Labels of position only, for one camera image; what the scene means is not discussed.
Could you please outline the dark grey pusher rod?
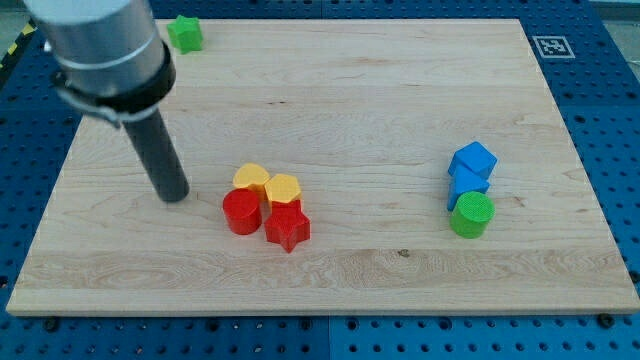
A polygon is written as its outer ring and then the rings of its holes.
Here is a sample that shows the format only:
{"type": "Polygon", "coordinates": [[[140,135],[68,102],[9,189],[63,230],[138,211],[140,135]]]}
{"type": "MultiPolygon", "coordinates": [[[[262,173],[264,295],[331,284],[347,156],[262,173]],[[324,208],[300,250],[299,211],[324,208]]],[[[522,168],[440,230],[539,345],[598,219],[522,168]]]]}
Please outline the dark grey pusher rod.
{"type": "Polygon", "coordinates": [[[189,183],[160,112],[124,128],[158,197],[165,203],[183,200],[189,183]]]}

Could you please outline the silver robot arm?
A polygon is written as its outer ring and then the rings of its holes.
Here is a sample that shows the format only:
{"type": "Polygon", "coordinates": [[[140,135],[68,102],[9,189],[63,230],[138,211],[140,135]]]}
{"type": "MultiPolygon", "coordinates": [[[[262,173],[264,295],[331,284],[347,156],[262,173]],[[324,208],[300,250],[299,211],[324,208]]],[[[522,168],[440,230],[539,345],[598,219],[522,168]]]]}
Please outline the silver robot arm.
{"type": "Polygon", "coordinates": [[[58,95],[84,115],[124,128],[158,197],[190,187],[159,110],[175,84],[168,45],[145,0],[24,0],[59,65],[58,95]]]}

